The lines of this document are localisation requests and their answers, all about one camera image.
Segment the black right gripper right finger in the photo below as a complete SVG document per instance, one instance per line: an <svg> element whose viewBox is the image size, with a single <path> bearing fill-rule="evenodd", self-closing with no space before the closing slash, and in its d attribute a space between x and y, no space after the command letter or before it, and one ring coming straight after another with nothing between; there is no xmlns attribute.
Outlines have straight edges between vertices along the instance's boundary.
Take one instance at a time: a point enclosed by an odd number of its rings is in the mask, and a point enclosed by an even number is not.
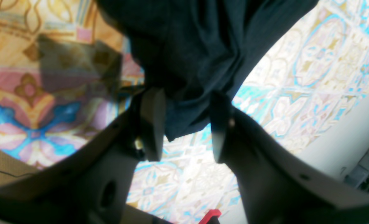
<svg viewBox="0 0 369 224"><path fill-rule="evenodd" d="M369 224L369 195L293 156L218 91L210 127L214 159L235 174L249 224Z"/></svg>

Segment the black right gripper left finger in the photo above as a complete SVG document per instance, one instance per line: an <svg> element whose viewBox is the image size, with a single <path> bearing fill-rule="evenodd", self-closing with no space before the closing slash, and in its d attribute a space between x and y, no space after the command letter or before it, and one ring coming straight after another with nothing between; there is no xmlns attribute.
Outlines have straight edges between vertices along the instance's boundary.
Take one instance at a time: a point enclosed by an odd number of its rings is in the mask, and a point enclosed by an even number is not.
<svg viewBox="0 0 369 224"><path fill-rule="evenodd" d="M130 108L75 154L0 187L0 222L7 224L165 224L130 208L136 166L160 161L166 96L139 92Z"/></svg>

